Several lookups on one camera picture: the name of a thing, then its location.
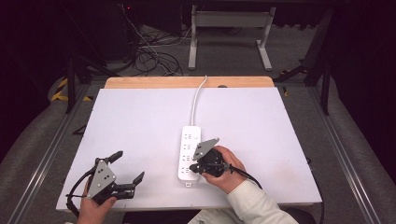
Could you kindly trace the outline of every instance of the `power strip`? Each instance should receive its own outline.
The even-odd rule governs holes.
[[[196,184],[200,175],[190,170],[195,164],[192,160],[195,149],[201,143],[201,128],[197,126],[184,126],[181,132],[180,157],[178,160],[178,180],[187,188]]]

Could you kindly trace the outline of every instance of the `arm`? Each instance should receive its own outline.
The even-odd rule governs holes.
[[[234,167],[246,171],[243,163],[226,147],[215,147],[223,159]],[[227,193],[227,199],[238,217],[245,223],[297,223],[289,214],[280,210],[257,185],[244,176],[227,171],[220,177],[203,173],[203,177]]]

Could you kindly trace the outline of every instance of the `white cable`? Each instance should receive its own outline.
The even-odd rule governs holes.
[[[137,31],[137,29],[136,29],[136,27],[134,26],[134,24],[128,19],[127,15],[125,14],[125,9],[124,9],[124,7],[123,7],[123,4],[119,4],[119,7],[121,8],[122,13],[123,13],[124,16],[125,16],[125,19],[134,27],[134,30],[136,31],[136,33],[146,42],[146,44],[152,49],[152,51],[154,51],[155,55],[157,56],[157,57],[155,58],[155,63],[157,64],[157,63],[158,63],[158,58],[159,58],[157,51],[155,51],[155,49],[149,44],[149,42],[146,41],[145,37],[143,37],[143,36]]]
[[[198,92],[201,89],[201,87],[204,85],[206,80],[207,80],[207,76],[205,76],[205,80],[201,83],[201,85],[199,85],[198,90],[195,93],[194,102],[192,103],[192,111],[191,111],[191,126],[194,126],[195,104],[196,104],[196,101],[197,101]]]

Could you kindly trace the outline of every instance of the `metal rod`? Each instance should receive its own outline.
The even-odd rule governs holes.
[[[318,113],[320,114],[327,128],[328,134],[332,140],[332,149],[338,161],[340,162],[341,168],[343,169],[344,175],[346,176],[346,180],[350,188],[352,189],[353,194],[355,195],[355,198],[358,202],[359,207],[361,208],[361,212],[363,213],[366,222],[369,224],[381,223],[369,199],[369,196],[367,195],[366,190],[364,189],[364,186],[361,183],[361,179],[347,155],[344,145],[342,144],[340,138],[338,137],[337,132],[332,126],[332,121],[330,120],[329,116],[324,115],[321,109],[318,93],[315,91],[315,88],[313,87],[308,87],[308,92],[311,98],[313,99],[316,109],[318,110]]]
[[[52,165],[53,160],[55,159],[55,156],[59,150],[59,147],[61,146],[62,141],[64,140],[64,133],[66,132],[68,125],[72,118],[74,117],[78,106],[82,102],[89,86],[88,85],[82,85],[81,89],[78,91],[78,98],[77,98],[77,103],[73,107],[73,109],[70,111],[69,114],[64,115],[64,119],[62,120],[62,123],[56,132],[55,136],[52,138],[51,143],[49,144],[49,147],[44,154],[43,159],[37,166],[37,169],[32,175],[32,178],[25,190],[25,192],[22,194],[20,201],[18,202],[17,206],[14,209],[14,212],[12,213],[11,217],[8,220],[8,224],[19,224],[22,223],[24,217],[26,216],[30,206],[33,203],[33,200],[35,196],[38,193],[38,190],[41,187],[41,184],[44,181],[44,178],[47,175],[48,170],[50,169],[50,166]]]

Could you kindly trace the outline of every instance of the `metal stand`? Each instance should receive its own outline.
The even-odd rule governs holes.
[[[304,80],[306,86],[315,86],[323,76],[322,92],[320,97],[320,104],[323,112],[329,115],[327,103],[329,98],[330,87],[330,69],[328,61],[330,58],[329,51],[324,46],[327,30],[332,19],[333,8],[328,8],[320,21],[314,38],[305,54],[302,65],[294,68],[289,72],[284,72],[284,75],[274,78],[274,82],[283,82],[295,75],[307,71],[307,76]]]
[[[68,104],[66,109],[66,114],[70,113],[73,109],[73,106],[76,103],[76,81],[75,76],[78,77],[78,80],[81,84],[90,84],[92,81],[92,77],[90,72],[87,69],[87,66],[91,66],[99,72],[103,73],[108,77],[119,77],[116,73],[104,68],[98,63],[93,62],[92,60],[81,56],[76,55],[73,56],[68,65],[67,65],[67,91],[68,91]]]
[[[262,63],[266,71],[272,70],[272,65],[265,50],[265,43],[271,29],[276,9],[271,7],[269,12],[224,12],[224,11],[191,11],[191,45],[189,69],[194,70],[196,65],[197,44],[196,28],[200,27],[265,27],[261,40],[257,40],[257,47],[262,56]]]

